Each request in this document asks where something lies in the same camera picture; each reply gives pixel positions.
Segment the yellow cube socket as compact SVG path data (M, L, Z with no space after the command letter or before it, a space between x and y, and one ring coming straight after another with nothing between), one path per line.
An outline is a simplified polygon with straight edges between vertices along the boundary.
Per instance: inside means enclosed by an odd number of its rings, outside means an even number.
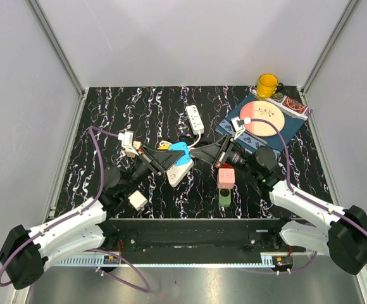
M170 145L169 145L169 144L164 143L164 144L160 145L160 146L158 147L158 149L160 149L160 150L168 150L168 149L169 149L169 147L170 147Z

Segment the white triangular power strip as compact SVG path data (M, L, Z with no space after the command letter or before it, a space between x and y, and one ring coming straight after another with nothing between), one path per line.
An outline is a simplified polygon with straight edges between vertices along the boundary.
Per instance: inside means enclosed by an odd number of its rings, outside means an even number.
M182 179L187 175L193 167L194 162L190 160L188 163L180 166L173 165L167 171L168 182L171 187L177 187Z

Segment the pink cube socket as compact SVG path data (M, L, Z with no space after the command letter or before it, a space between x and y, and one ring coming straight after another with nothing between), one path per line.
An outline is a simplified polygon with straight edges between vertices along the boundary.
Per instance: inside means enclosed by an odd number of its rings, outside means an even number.
M233 189L235 185L235 170L233 168L220 168L217 175L217 188Z

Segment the beige cube socket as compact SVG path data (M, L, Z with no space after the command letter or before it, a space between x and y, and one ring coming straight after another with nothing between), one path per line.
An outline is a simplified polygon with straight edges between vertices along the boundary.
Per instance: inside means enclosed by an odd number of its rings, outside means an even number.
M141 146L142 145L140 141L134 141L131 147L125 148L126 155L129 158L135 158L136 156L139 155L138 150L140 149Z

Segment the white rectangular power strip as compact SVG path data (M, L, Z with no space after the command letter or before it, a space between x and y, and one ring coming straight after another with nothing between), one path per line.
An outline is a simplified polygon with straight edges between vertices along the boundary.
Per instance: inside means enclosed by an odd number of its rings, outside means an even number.
M202 118L199 114L199 110L196 105L190 105L185 107L187 117L190 122L190 127L194 134L203 134L204 133L204 124L202 122Z

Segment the green power strip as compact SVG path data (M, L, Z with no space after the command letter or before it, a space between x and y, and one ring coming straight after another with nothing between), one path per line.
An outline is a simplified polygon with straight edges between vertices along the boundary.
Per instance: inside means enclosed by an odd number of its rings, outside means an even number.
M231 190L230 189L218 189L218 205L222 208L228 208L231 205L232 198L231 198Z

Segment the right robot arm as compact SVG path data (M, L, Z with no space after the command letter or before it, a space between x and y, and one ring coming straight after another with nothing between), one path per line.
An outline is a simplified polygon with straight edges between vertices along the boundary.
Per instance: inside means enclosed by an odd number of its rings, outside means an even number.
M343 208L327 203L292 185L271 148L261 146L249 154L232 136L223 136L217 142L192 149L190 155L216 168L227 163L240 170L260 197L306 220L306 224L286 220L280 229L271 232L268 243L272 249L298 246L313 250L329 256L352 275L367 265L366 212L355 205Z

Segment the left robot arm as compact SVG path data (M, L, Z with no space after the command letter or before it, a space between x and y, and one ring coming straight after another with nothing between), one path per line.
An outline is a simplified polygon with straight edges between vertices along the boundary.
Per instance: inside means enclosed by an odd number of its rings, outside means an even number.
M83 251L112 250L118 242L115 232L104 223L127 202L139 184L151 174L161 175L184 156L182 150L159 150L142 146L128 170L101 168L101 183L96 197L41 225L12 228L0 250L0 287L16 290L37 281L61 260Z

